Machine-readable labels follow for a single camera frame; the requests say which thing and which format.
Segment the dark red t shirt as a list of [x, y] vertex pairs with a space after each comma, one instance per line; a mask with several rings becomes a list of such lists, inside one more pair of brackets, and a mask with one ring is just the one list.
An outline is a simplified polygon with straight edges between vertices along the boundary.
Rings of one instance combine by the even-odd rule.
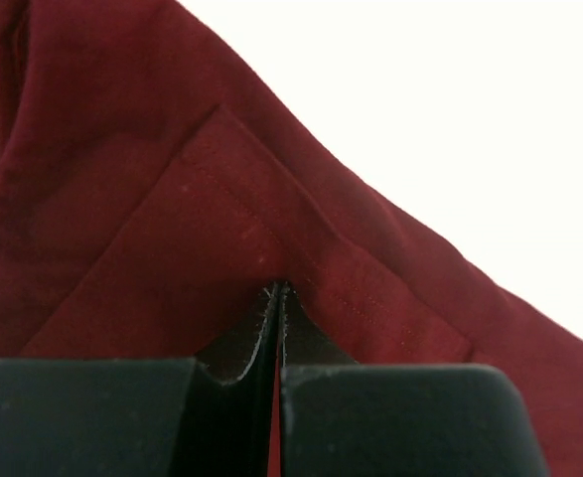
[[583, 341], [340, 163], [175, 1], [0, 1], [0, 357], [188, 356], [274, 280], [367, 363], [503, 370], [583, 476]]

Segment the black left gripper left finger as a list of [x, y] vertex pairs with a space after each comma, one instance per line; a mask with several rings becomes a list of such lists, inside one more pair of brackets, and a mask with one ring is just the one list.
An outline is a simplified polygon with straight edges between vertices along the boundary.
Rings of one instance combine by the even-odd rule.
[[0, 359], [0, 476], [263, 476], [277, 288], [196, 355]]

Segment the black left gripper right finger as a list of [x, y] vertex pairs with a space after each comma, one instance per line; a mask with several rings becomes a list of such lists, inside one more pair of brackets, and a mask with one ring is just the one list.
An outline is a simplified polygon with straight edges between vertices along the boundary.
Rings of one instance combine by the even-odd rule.
[[545, 476], [517, 388], [500, 370], [363, 365], [279, 302], [280, 452], [285, 476]]

